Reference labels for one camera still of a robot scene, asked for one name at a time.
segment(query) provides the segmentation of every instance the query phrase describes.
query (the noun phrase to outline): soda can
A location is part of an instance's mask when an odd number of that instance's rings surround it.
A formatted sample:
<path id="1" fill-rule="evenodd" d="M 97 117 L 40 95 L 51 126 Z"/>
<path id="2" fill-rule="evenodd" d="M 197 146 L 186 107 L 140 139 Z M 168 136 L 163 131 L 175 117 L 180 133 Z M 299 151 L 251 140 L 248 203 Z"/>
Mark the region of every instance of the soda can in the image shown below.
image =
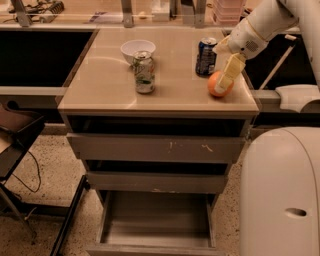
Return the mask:
<path id="1" fill-rule="evenodd" d="M 213 37 L 202 38 L 198 46 L 196 73 L 199 76 L 209 76 L 214 72 L 217 55 L 212 49 L 217 45 Z"/>
<path id="2" fill-rule="evenodd" d="M 138 51 L 133 55 L 133 70 L 138 93 L 150 93 L 154 90 L 154 62 L 151 53 Z"/>

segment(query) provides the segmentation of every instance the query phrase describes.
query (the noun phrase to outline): speckled floor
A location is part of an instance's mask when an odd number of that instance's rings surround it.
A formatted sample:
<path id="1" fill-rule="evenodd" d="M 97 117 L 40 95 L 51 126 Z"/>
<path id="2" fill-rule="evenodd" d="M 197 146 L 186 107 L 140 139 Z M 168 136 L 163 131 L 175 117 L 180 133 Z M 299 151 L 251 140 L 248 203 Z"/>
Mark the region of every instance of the speckled floor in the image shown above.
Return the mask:
<path id="1" fill-rule="evenodd" d="M 30 192 L 15 177 L 11 177 L 6 184 L 7 188 L 19 194 L 25 202 L 69 205 L 78 182 L 85 173 L 66 137 L 54 133 L 57 135 L 44 132 L 30 150 L 41 169 L 40 190 L 37 193 Z M 228 256 L 239 255 L 239 191 L 241 159 L 244 153 L 245 150 L 239 162 L 231 169 L 225 192 L 219 197 L 212 212 L 217 249 L 225 251 Z M 15 174 L 31 188 L 37 187 L 36 165 L 30 155 L 25 156 Z M 95 191 L 85 191 L 62 248 L 63 255 L 88 255 L 86 246 L 95 242 L 101 214 L 102 206 Z M 31 217 L 30 224 L 37 232 L 36 244 L 31 245 L 30 236 L 19 221 L 0 215 L 0 255 L 49 255 L 61 223 L 59 218 Z"/>

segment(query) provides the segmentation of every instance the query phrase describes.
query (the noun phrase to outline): chair leg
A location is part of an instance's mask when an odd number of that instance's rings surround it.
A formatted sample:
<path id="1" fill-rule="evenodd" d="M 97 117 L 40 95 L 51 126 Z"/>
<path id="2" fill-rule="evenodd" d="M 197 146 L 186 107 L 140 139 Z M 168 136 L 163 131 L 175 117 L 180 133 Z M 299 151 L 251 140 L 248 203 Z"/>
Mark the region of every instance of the chair leg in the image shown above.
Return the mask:
<path id="1" fill-rule="evenodd" d="M 7 203 L 8 207 L 18 217 L 18 219 L 22 222 L 24 227 L 30 233 L 31 243 L 34 244 L 37 233 L 31 228 L 29 221 L 22 216 L 22 214 L 19 212 L 15 204 L 10 200 L 10 197 L 6 193 L 6 188 L 1 183 L 0 183 L 0 196 L 3 198 L 3 200 Z"/>

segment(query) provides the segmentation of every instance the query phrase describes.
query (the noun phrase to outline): countertop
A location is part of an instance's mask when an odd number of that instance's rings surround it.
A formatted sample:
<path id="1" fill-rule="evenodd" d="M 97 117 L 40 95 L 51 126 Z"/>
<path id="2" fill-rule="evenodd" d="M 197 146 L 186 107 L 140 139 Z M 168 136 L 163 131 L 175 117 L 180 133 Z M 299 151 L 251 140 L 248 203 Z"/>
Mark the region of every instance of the countertop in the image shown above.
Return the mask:
<path id="1" fill-rule="evenodd" d="M 242 75 L 229 95 L 215 98 L 208 92 L 208 78 L 195 73 L 198 43 L 208 36 L 217 41 L 223 38 L 219 28 L 101 28 L 58 108 L 65 113 L 258 113 L 258 106 Z M 132 39 L 150 40 L 157 47 L 153 56 L 156 89 L 148 95 L 135 91 L 132 68 L 120 51 L 120 46 Z M 225 61 L 218 58 L 216 69 Z"/>

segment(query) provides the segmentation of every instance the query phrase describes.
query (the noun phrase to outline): metal leg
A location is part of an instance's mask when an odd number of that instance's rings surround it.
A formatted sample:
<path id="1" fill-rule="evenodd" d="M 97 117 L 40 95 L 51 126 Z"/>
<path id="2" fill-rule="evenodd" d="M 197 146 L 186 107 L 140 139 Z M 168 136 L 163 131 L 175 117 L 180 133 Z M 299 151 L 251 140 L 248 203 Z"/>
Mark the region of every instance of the metal leg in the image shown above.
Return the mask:
<path id="1" fill-rule="evenodd" d="M 11 3 L 16 11 L 18 22 L 21 27 L 30 27 L 32 25 L 32 20 L 26 13 L 24 4 L 22 0 L 11 0 Z"/>
<path id="2" fill-rule="evenodd" d="M 3 184 L 0 184 L 0 196 L 4 199 L 4 201 L 6 202 L 8 207 L 14 212 L 14 214 L 19 218 L 24 227 L 29 231 L 31 235 L 31 243 L 34 244 L 37 233 L 31 228 L 29 221 L 22 216 L 15 204 L 10 200 L 10 197 L 7 195 L 6 189 L 3 186 Z"/>
<path id="3" fill-rule="evenodd" d="M 80 198 L 81 198 L 81 195 L 82 195 L 82 191 L 83 189 L 86 187 L 86 183 L 87 183 L 87 178 L 85 175 L 82 176 L 80 182 L 79 182 L 79 185 L 78 185 L 78 188 L 76 190 L 76 193 L 72 199 L 72 202 L 71 202 L 71 205 L 69 207 L 69 210 L 64 218 L 64 221 L 63 221 L 63 224 L 62 224 L 62 227 L 60 229 L 60 232 L 57 236 L 57 239 L 53 245 L 53 249 L 51 251 L 51 256 L 56 256 L 56 255 L 59 255 L 59 251 L 60 251 L 60 248 L 64 242 L 64 239 L 67 235 L 67 232 L 68 232 L 68 229 L 69 229 L 69 226 L 71 224 L 71 221 L 72 221 L 72 218 L 73 218 L 73 215 L 76 211 L 76 208 L 78 206 L 78 203 L 80 201 Z"/>
<path id="4" fill-rule="evenodd" d="M 206 12 L 207 1 L 198 0 L 195 13 L 195 27 L 202 28 L 204 26 L 205 12 Z"/>
<path id="5" fill-rule="evenodd" d="M 123 24 L 125 28 L 133 27 L 132 5 L 131 0 L 121 0 Z"/>
<path id="6" fill-rule="evenodd" d="M 170 0 L 170 15 L 173 18 L 177 15 L 177 0 Z"/>

